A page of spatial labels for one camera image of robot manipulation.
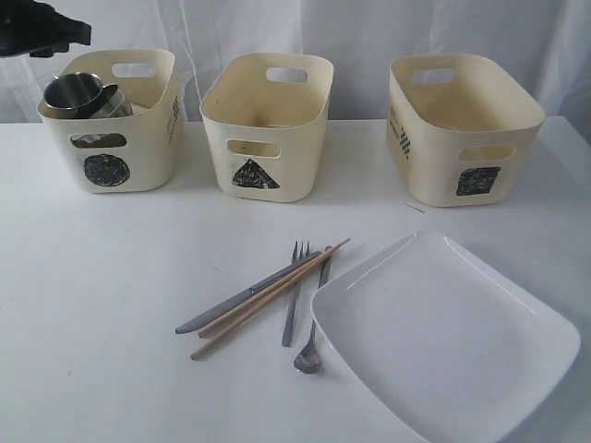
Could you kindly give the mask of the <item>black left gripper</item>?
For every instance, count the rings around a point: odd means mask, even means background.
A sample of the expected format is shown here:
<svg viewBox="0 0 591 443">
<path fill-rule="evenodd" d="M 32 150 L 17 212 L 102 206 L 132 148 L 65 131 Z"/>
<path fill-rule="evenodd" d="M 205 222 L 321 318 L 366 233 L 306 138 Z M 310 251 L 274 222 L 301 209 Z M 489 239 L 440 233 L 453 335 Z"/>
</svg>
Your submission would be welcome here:
<svg viewBox="0 0 591 443">
<path fill-rule="evenodd" d="M 51 58 L 71 44 L 91 45 L 90 24 L 38 1 L 1 2 L 1 57 Z"/>
</svg>

